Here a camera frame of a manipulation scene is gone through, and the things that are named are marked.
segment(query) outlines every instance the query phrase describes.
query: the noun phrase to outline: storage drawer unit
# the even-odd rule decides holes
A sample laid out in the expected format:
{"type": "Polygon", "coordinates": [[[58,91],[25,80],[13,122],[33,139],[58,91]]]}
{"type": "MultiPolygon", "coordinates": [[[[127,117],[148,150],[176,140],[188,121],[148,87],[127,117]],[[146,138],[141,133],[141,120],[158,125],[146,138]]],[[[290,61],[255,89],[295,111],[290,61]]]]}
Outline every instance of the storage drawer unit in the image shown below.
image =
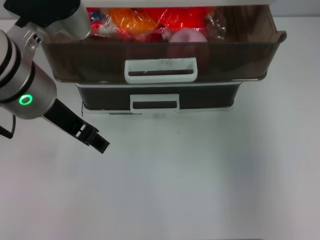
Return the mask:
{"type": "MultiPolygon", "coordinates": [[[[89,36],[73,41],[58,34],[47,36],[43,49],[55,78],[60,82],[77,83],[88,110],[138,113],[133,104],[142,112],[229,107],[240,83],[265,78],[287,34],[277,30],[269,6],[265,5],[268,1],[258,0],[260,5],[252,5],[254,0],[208,2],[211,1],[192,4],[220,6],[226,27],[223,40],[145,43],[89,36]],[[191,63],[183,68],[180,60],[191,63]],[[160,64],[165,61],[170,63],[166,64],[168,69],[160,64]],[[173,62],[178,62],[178,67],[174,67],[173,62]],[[147,103],[133,103],[133,99],[140,99],[140,96],[147,103]],[[177,96],[177,104],[156,100],[163,99],[161,96],[177,96]]],[[[87,0],[84,3],[87,7],[188,7],[185,5],[188,3],[179,0],[172,4],[132,0],[125,6],[122,1],[87,0]]]]}

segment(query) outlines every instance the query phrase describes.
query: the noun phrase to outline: plastic bag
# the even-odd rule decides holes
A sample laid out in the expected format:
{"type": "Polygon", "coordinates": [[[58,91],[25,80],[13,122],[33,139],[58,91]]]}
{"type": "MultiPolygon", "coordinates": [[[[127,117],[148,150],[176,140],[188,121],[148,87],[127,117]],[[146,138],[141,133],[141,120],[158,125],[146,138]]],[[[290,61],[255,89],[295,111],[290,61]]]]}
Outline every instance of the plastic bag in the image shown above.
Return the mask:
{"type": "Polygon", "coordinates": [[[175,33],[184,29],[196,30],[210,41],[223,40],[226,34],[225,19],[216,7],[87,10],[93,35],[124,41],[168,42],[175,33]]]}

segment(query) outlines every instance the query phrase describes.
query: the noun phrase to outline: black drawer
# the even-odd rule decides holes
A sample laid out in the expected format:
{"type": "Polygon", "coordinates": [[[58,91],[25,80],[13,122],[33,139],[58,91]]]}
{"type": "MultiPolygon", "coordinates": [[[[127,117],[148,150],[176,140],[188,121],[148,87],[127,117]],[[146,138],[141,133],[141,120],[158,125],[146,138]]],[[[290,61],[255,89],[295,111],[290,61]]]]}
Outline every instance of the black drawer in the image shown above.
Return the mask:
{"type": "MultiPolygon", "coordinates": [[[[132,95],[178,95],[180,110],[230,107],[240,84],[161,87],[104,87],[77,84],[84,107],[94,111],[130,111],[132,95]]],[[[170,100],[137,103],[135,108],[174,108],[170,100]]]]}

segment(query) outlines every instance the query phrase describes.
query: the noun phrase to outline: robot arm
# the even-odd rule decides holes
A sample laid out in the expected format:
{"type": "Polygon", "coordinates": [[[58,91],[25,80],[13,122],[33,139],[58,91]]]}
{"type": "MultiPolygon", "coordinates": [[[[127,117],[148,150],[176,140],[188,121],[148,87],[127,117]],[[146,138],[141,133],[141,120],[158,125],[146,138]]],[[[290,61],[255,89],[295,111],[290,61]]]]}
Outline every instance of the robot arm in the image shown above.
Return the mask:
{"type": "MultiPolygon", "coordinates": [[[[0,30],[0,106],[21,119],[42,117],[103,153],[109,143],[95,127],[57,99],[55,82],[33,61],[43,41],[42,33],[36,28],[49,35],[65,32],[78,40],[90,33],[90,21],[80,0],[64,0],[69,4],[61,11],[56,7],[63,6],[59,2],[62,1],[7,0],[4,3],[20,19],[7,33],[0,30]]],[[[12,138],[13,132],[14,128],[9,132],[0,127],[0,135],[7,138],[12,138]]]]}

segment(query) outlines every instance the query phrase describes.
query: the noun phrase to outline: brown translucent drawer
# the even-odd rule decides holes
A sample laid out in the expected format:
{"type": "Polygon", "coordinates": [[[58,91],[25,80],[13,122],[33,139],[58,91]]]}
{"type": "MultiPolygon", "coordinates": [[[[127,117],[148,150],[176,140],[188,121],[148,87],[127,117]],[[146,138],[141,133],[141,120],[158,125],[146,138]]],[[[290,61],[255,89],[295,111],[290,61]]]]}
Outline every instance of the brown translucent drawer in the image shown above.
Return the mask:
{"type": "Polygon", "coordinates": [[[126,60],[196,58],[195,83],[263,79],[285,31],[277,31],[267,5],[222,7],[224,40],[208,43],[139,43],[90,36],[72,41],[47,38],[43,49],[58,81],[81,84],[128,84],[126,60]]]}

